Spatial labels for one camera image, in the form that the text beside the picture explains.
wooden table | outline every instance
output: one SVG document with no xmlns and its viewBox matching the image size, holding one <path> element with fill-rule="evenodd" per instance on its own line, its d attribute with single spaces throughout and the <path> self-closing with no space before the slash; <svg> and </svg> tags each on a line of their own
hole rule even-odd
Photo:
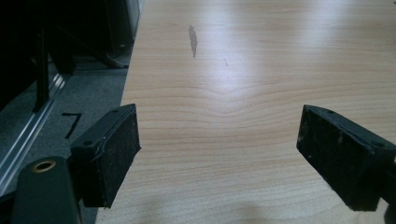
<svg viewBox="0 0 396 224">
<path fill-rule="evenodd" d="M 391 0 L 146 0 L 122 98 L 142 150 L 97 223 L 382 223 L 296 139 L 308 104 L 396 143 L 395 73 Z"/>
</svg>

black marker line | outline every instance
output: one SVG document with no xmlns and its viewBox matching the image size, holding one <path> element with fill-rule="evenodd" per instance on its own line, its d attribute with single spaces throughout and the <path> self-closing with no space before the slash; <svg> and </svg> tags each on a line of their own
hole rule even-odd
<svg viewBox="0 0 396 224">
<path fill-rule="evenodd" d="M 82 115 L 81 113 L 78 113 L 78 114 L 62 113 L 62 116 L 76 116 L 76 119 L 73 122 L 72 127 L 70 128 L 70 131 L 67 133 L 65 139 L 69 139 L 70 138 L 70 136 L 72 135 L 73 131 L 77 127 L 77 124 L 78 124 L 79 119 L 81 118 L 81 115 Z"/>
</svg>

light wood surface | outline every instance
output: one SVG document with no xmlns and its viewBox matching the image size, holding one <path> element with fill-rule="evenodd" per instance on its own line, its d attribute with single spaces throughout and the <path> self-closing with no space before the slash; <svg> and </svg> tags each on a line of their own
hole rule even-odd
<svg viewBox="0 0 396 224">
<path fill-rule="evenodd" d="M 146 0 L 122 98 L 142 150 L 97 223 L 383 223 L 296 139 L 308 104 L 396 143 L 395 73 L 391 0 Z"/>
</svg>

round metal hole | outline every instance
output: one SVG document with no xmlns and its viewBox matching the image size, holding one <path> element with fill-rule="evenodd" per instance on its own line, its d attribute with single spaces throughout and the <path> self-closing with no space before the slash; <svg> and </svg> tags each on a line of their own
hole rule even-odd
<svg viewBox="0 0 396 224">
<path fill-rule="evenodd" d="M 33 167 L 33 172 L 43 173 L 52 169 L 56 164 L 56 161 L 42 161 Z"/>
</svg>

gray carpet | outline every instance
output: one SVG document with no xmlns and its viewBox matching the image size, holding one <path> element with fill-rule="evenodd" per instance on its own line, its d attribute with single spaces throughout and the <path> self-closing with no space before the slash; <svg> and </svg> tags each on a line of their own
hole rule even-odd
<svg viewBox="0 0 396 224">
<path fill-rule="evenodd" d="M 127 69 L 107 69 L 96 61 L 78 63 L 55 100 L 53 108 L 21 166 L 48 156 L 70 155 L 69 147 L 108 110 L 120 105 Z M 18 96 L 0 113 L 0 156 L 4 156 L 31 116 L 35 103 L 35 85 Z M 81 114 L 76 128 L 71 132 L 76 116 Z M 17 176 L 7 192 L 17 186 Z M 81 206 L 83 223 L 94 223 L 97 209 Z"/>
</svg>

